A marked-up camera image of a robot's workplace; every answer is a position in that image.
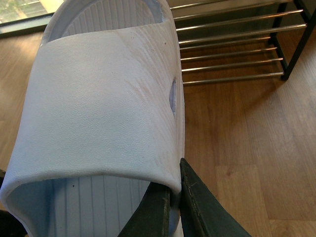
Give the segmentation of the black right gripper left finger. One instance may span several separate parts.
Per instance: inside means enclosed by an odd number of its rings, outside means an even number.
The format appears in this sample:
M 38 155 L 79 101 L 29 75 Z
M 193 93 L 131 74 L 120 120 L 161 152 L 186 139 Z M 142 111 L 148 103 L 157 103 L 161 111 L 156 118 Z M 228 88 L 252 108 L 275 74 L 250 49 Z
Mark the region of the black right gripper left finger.
M 120 237 L 169 236 L 170 188 L 151 182 Z

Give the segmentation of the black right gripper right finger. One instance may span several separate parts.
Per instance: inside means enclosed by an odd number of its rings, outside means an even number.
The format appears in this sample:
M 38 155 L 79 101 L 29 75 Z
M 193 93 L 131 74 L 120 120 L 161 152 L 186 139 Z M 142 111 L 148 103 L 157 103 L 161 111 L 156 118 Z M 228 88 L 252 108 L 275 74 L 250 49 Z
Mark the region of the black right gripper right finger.
M 180 213 L 185 237 L 249 237 L 182 158 Z

